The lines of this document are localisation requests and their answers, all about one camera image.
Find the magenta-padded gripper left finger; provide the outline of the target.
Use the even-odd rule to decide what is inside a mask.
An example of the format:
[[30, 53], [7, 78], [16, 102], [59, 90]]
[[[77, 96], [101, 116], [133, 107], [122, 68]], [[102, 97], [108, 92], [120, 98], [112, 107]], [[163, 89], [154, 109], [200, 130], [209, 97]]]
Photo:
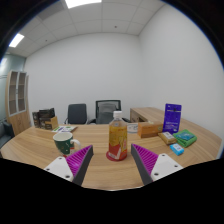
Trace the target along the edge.
[[93, 146], [89, 145], [67, 158], [57, 157], [44, 170], [81, 186], [92, 156]]

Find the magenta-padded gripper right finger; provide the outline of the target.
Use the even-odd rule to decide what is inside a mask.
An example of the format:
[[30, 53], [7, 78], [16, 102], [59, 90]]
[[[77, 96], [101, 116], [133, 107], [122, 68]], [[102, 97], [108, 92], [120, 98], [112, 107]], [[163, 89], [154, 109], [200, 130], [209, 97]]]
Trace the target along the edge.
[[156, 154], [136, 144], [131, 145], [131, 154], [144, 185], [148, 185], [182, 169], [182, 166], [167, 154]]

